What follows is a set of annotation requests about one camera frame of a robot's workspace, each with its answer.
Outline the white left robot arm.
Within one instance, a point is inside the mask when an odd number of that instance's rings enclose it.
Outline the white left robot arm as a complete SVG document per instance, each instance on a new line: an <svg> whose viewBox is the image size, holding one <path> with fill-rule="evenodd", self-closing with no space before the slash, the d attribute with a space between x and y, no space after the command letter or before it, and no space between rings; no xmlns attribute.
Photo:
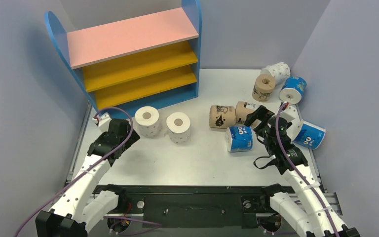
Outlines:
<svg viewBox="0 0 379 237"><path fill-rule="evenodd" d="M99 119L97 125L102 133L89 146L74 180L48 211L36 216L39 237L86 237L110 211L126 209L126 190L118 185L105 185L93 201L88 199L114 162L140 136L125 119Z"/></svg>

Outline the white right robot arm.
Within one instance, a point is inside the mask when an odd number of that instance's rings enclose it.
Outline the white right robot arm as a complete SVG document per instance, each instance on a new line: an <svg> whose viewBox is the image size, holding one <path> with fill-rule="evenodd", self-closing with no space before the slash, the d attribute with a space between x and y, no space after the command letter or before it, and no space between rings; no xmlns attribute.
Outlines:
<svg viewBox="0 0 379 237"><path fill-rule="evenodd" d="M281 185L274 184L262 189L259 206L282 216L300 237L358 237L358 230L348 227L329 204L304 154L287 135L292 123L280 116L287 107L283 103L273 113L259 106L247 115L244 125L260 121L254 133L270 159L265 167L274 165L300 202L296 203Z"/></svg>

